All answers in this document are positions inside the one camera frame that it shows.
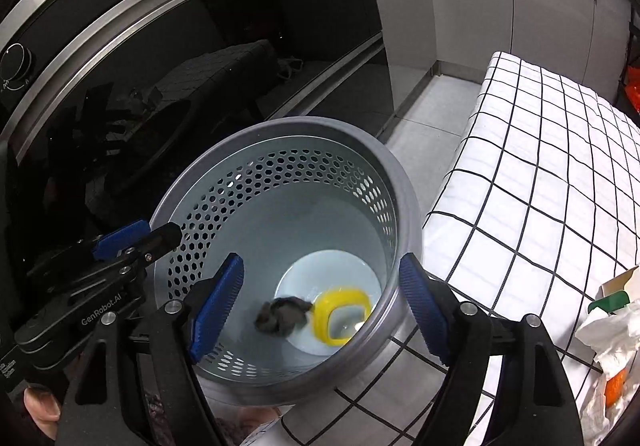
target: crumpled tissue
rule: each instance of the crumpled tissue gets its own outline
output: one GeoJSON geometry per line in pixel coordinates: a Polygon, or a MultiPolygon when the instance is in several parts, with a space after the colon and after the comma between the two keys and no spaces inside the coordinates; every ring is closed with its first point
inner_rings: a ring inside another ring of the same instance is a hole
{"type": "Polygon", "coordinates": [[[575,337],[596,353],[603,374],[587,398],[580,423],[585,446],[597,446],[613,428],[640,386],[640,361],[635,362],[640,349],[640,300],[633,301],[609,315],[599,307],[591,311],[575,331],[575,337]],[[605,409],[604,389],[607,381],[625,367],[630,368],[622,395],[605,409]]]}

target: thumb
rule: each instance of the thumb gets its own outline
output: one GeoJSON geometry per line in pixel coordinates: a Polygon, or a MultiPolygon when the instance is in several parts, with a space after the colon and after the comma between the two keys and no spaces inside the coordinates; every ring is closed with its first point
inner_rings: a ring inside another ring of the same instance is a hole
{"type": "Polygon", "coordinates": [[[60,420],[60,403],[51,392],[27,388],[24,407],[44,435],[55,440],[60,420]]]}

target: checkered tablecloth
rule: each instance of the checkered tablecloth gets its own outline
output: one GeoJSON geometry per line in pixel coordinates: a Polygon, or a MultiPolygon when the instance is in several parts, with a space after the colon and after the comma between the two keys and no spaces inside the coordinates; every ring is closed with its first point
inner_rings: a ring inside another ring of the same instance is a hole
{"type": "MultiPolygon", "coordinates": [[[[599,286],[638,262],[639,144],[592,90],[496,53],[423,226],[424,268],[461,300],[541,316],[578,408],[600,371],[575,329],[599,286]]],[[[408,446],[445,372],[408,315],[365,372],[294,407],[259,443],[408,446]]],[[[499,373],[492,358],[469,446],[482,442],[499,373]]]]}

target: silver bolt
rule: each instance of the silver bolt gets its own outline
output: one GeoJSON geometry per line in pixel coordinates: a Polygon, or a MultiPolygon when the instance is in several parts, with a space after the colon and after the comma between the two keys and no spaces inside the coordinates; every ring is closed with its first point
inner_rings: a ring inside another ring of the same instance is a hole
{"type": "Polygon", "coordinates": [[[527,317],[525,318],[525,320],[532,327],[540,327],[540,325],[542,324],[542,321],[540,320],[540,318],[535,314],[527,314],[527,317]]]}
{"type": "Polygon", "coordinates": [[[106,312],[100,318],[102,325],[111,325],[114,321],[116,321],[116,314],[113,311],[106,312]]]}
{"type": "Polygon", "coordinates": [[[180,312],[180,309],[182,309],[182,302],[180,300],[172,300],[164,304],[164,312],[167,314],[175,314],[180,312]]]}
{"type": "Polygon", "coordinates": [[[462,314],[466,314],[467,316],[473,316],[478,312],[478,307],[469,301],[463,301],[460,304],[460,311],[462,311],[462,314]]]}

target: dark gray cloth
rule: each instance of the dark gray cloth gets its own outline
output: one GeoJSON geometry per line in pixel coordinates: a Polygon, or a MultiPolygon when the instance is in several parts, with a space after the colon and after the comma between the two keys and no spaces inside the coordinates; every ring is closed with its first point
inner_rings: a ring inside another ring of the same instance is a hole
{"type": "Polygon", "coordinates": [[[286,338],[296,325],[306,324],[306,313],[312,307],[312,303],[295,296],[265,302],[255,318],[255,328],[265,334],[286,338]]]}

